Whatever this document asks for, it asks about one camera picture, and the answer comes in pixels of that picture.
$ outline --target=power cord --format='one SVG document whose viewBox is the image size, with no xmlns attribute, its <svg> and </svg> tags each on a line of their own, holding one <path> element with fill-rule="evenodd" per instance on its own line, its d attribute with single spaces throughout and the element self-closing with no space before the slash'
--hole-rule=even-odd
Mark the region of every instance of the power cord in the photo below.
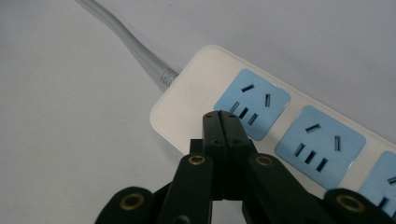
<svg viewBox="0 0 396 224">
<path fill-rule="evenodd" d="M 78 2 L 95 13 L 121 39 L 148 74 L 160 77 L 167 87 L 177 78 L 178 73 L 147 49 L 111 12 L 93 0 Z"/>
</svg>

